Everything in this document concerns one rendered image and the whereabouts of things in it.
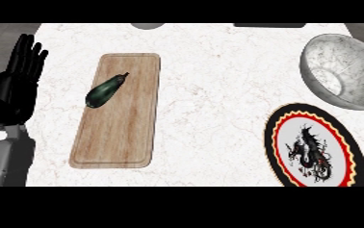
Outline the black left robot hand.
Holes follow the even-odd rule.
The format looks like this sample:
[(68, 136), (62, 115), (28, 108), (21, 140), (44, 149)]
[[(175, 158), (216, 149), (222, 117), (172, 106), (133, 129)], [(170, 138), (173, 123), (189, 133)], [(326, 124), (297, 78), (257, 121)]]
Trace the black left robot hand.
[(22, 125), (33, 116), (38, 80), (49, 51), (34, 36), (18, 38), (7, 68), (0, 72), (0, 126)]

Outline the wooden cutting board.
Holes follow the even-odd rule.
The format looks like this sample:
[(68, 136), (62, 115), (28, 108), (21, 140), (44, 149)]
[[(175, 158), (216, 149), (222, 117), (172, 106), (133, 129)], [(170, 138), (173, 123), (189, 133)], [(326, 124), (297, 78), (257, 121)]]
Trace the wooden cutting board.
[(161, 58), (155, 53), (105, 54), (92, 87), (129, 73), (108, 102), (84, 107), (70, 165), (75, 168), (139, 168), (151, 163)]

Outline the dark grey flat object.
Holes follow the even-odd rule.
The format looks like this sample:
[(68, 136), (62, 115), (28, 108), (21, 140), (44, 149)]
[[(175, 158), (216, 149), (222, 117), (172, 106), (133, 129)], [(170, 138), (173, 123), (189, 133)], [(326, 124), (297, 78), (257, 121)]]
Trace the dark grey flat object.
[(235, 27), (253, 28), (302, 28), (306, 23), (234, 23)]

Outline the grey rounded object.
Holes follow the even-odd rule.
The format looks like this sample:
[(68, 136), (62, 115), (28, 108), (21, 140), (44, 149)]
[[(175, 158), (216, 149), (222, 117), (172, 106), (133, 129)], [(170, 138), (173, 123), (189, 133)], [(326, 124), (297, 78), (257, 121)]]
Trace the grey rounded object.
[(130, 25), (141, 30), (154, 30), (160, 28), (164, 23), (130, 23)]

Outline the grey marbled bowl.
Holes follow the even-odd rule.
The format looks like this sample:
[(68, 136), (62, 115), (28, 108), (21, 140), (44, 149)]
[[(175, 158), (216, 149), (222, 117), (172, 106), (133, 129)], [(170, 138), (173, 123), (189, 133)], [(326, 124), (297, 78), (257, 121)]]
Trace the grey marbled bowl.
[(300, 74), (315, 96), (364, 111), (364, 42), (340, 34), (314, 37), (300, 55)]

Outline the dark green eggplant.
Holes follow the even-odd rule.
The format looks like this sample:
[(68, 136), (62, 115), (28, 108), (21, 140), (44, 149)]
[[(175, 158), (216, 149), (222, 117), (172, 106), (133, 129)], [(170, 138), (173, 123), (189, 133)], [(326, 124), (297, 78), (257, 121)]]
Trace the dark green eggplant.
[(108, 102), (120, 86), (123, 85), (127, 76), (127, 72), (124, 74), (117, 74), (90, 90), (86, 96), (86, 105), (90, 108), (96, 109)]

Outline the black red dragon plate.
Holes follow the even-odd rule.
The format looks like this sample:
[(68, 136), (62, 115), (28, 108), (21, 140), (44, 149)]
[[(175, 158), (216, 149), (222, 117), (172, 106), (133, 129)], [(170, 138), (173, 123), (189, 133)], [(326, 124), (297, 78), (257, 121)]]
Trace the black red dragon plate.
[(284, 187), (364, 187), (364, 155), (340, 121), (320, 108), (281, 106), (266, 122), (265, 148)]

